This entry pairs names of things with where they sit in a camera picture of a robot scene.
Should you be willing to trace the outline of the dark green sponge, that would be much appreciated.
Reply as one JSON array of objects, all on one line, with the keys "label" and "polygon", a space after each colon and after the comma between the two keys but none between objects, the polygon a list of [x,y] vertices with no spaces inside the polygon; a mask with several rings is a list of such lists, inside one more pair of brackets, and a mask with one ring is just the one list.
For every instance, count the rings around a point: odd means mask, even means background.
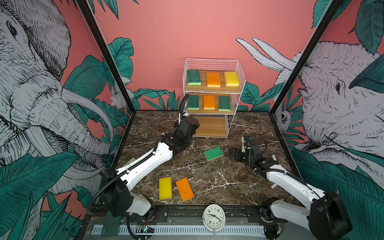
[{"label": "dark green sponge", "polygon": [[188,110],[194,111],[200,109],[200,97],[199,95],[190,95],[188,98]]},{"label": "dark green sponge", "polygon": [[199,70],[187,70],[187,77],[189,86],[200,86],[202,84]]},{"label": "dark green sponge", "polygon": [[231,111],[231,98],[227,96],[219,96],[219,111],[230,112]]}]

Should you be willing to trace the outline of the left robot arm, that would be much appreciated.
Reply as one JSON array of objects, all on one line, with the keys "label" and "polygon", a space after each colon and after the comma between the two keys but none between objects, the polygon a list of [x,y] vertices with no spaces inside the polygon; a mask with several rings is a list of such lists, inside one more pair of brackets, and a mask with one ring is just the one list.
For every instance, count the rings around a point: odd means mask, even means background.
[{"label": "left robot arm", "polygon": [[131,191],[154,169],[171,160],[191,145],[192,138],[200,127],[200,123],[196,118],[186,114],[185,105],[189,97],[190,94],[186,94],[182,99],[178,123],[174,124],[174,128],[169,133],[160,135],[151,150],[117,170],[106,169],[100,190],[87,207],[87,215],[111,212],[113,217],[126,213],[145,216],[150,211],[153,204],[146,197]]}]

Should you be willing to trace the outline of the light green yellow sponge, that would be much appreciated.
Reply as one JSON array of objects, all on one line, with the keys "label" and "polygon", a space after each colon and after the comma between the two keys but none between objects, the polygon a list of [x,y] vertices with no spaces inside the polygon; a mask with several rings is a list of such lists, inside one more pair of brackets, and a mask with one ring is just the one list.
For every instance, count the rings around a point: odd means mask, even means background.
[{"label": "light green yellow sponge", "polygon": [[204,155],[205,155],[207,161],[212,161],[214,159],[223,157],[224,153],[220,147],[216,147],[216,148],[204,151]]}]

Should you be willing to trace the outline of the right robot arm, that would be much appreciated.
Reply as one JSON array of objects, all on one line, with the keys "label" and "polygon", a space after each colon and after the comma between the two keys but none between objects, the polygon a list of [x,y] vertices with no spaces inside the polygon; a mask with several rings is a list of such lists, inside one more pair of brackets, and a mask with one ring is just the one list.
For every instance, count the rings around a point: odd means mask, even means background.
[{"label": "right robot arm", "polygon": [[263,203],[264,221],[283,219],[309,230],[318,240],[340,240],[353,230],[345,204],[338,193],[325,192],[299,179],[278,164],[276,156],[265,158],[265,150],[251,136],[241,139],[242,147],[232,148],[230,158],[245,164],[252,175],[260,175],[296,198],[292,205],[277,198]]}]

